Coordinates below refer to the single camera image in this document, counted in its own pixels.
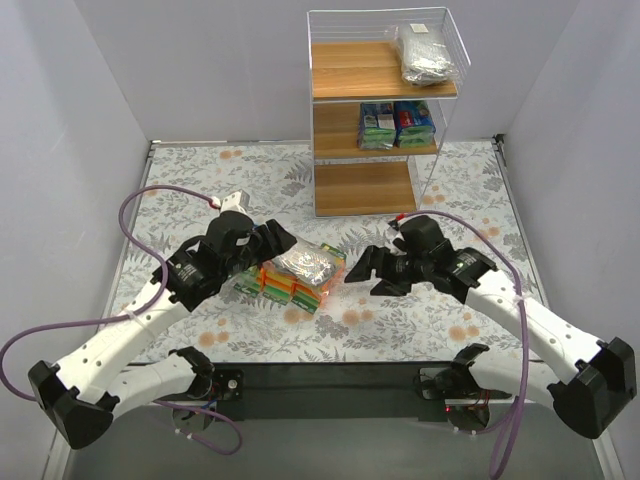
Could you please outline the silver steel wool pack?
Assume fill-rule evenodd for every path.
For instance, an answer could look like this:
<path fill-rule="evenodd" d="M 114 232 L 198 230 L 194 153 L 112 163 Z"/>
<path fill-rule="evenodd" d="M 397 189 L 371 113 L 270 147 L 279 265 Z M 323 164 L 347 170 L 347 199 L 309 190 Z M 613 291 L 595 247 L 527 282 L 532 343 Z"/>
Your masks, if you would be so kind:
<path fill-rule="evenodd" d="M 416 87 L 453 81 L 458 76 L 443 35 L 424 23 L 402 23 L 393 30 L 402 79 Z"/>
<path fill-rule="evenodd" d="M 326 281 L 330 257 L 320 246 L 298 239 L 286 255 L 288 272 L 302 283 L 322 286 Z"/>

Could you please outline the blue green sponge pack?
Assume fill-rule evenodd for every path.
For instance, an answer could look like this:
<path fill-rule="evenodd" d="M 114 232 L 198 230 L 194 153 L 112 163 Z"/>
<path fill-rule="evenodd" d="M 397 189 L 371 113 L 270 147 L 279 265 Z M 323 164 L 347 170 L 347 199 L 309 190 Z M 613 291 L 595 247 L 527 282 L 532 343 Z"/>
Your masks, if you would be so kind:
<path fill-rule="evenodd" d="M 392 103 L 361 103 L 357 145 L 362 150 L 390 150 L 396 126 Z"/>
<path fill-rule="evenodd" d="M 397 147 L 422 148 L 432 144 L 436 126 L 425 101 L 397 101 L 393 108 Z"/>

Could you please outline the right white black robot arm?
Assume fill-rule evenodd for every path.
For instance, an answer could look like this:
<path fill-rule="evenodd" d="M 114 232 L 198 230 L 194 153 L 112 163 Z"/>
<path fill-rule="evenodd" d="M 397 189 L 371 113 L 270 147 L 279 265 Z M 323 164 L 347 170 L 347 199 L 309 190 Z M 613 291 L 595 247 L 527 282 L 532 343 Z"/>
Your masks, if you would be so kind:
<path fill-rule="evenodd" d="M 462 381 L 544 405 L 588 439 L 599 438 L 636 397 L 635 352 L 627 342 L 604 341 L 571 325 L 526 296 L 516 274 L 472 247 L 454 248 L 423 212 L 402 214 L 389 228 L 386 245 L 368 246 L 346 282 L 377 278 L 371 295 L 395 297 L 429 283 L 522 343 L 519 365 L 494 360 L 485 346 L 478 355 L 461 352 L 452 367 Z"/>

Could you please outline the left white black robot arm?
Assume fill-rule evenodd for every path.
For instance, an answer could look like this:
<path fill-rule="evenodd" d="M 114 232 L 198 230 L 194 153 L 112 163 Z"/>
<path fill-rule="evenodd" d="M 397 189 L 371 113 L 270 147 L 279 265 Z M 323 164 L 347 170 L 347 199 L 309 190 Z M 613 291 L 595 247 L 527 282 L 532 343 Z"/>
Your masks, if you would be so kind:
<path fill-rule="evenodd" d="M 141 368 L 126 367 L 231 277 L 286 253 L 296 242 L 275 220 L 257 225 L 244 213 L 224 211 L 153 273 L 120 321 L 53 364 L 37 362 L 28 372 L 34 396 L 67 444 L 82 449 L 116 418 L 155 400 L 205 398 L 214 366 L 193 347 Z"/>

